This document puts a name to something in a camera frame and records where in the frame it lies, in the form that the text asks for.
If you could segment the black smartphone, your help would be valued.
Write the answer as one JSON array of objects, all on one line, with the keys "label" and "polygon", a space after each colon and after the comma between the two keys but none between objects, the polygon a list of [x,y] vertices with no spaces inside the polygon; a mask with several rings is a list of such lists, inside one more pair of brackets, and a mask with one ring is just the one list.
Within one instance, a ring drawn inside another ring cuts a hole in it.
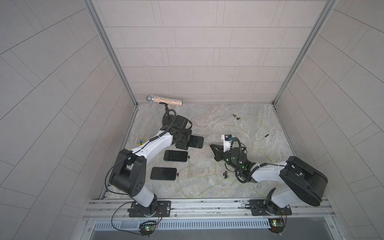
[{"label": "black smartphone", "polygon": [[188,147],[202,149],[204,145],[204,137],[191,135]]}]

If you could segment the blue-edged smartphone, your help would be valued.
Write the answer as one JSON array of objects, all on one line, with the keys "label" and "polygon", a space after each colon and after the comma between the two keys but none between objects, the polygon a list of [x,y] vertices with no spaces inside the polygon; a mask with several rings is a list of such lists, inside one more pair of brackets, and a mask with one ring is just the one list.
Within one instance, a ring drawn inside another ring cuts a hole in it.
[{"label": "blue-edged smartphone", "polygon": [[177,178],[176,168],[164,168],[164,167],[153,167],[150,175],[151,180],[159,181],[174,181]]},{"label": "blue-edged smartphone", "polygon": [[164,161],[167,162],[187,162],[189,154],[187,151],[174,151],[166,150],[164,154]]}]

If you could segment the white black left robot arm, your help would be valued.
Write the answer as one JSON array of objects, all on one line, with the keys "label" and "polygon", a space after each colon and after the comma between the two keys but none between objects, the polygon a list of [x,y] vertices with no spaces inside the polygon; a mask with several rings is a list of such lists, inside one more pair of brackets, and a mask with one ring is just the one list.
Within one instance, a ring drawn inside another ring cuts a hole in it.
[{"label": "white black left robot arm", "polygon": [[186,150],[192,135],[192,122],[174,114],[164,115],[163,126],[147,143],[132,150],[119,152],[116,163],[108,171],[105,185],[112,185],[135,200],[140,207],[154,212],[157,197],[146,186],[147,163],[163,149],[175,145]]}]

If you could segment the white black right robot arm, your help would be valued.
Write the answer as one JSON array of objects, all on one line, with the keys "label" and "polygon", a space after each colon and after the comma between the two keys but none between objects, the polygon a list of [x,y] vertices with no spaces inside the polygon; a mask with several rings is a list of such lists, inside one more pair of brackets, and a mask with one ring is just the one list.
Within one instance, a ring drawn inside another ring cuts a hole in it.
[{"label": "white black right robot arm", "polygon": [[318,207],[323,199],[328,178],[298,157],[290,156],[280,163],[256,164],[248,160],[245,147],[210,145],[214,159],[224,161],[234,169],[236,179],[246,184],[249,182],[281,182],[287,186],[277,192],[271,189],[259,207],[271,215],[280,213],[291,204],[304,202]]}]

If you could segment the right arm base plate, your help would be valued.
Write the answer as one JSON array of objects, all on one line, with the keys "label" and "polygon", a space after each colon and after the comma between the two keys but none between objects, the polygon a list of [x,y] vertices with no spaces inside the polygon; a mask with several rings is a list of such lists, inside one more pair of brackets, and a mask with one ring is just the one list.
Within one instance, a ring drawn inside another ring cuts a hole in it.
[{"label": "right arm base plate", "polygon": [[250,200],[245,205],[247,210],[251,210],[253,216],[291,216],[291,208],[286,206],[280,208],[270,200]]}]

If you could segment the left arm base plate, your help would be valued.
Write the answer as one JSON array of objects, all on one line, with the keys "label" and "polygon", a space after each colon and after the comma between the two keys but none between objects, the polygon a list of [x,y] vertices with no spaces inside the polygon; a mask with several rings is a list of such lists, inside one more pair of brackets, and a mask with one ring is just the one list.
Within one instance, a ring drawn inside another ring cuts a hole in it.
[{"label": "left arm base plate", "polygon": [[154,201],[148,207],[144,207],[137,202],[132,203],[128,209],[130,218],[151,218],[151,217],[169,217],[171,210],[171,201]]}]

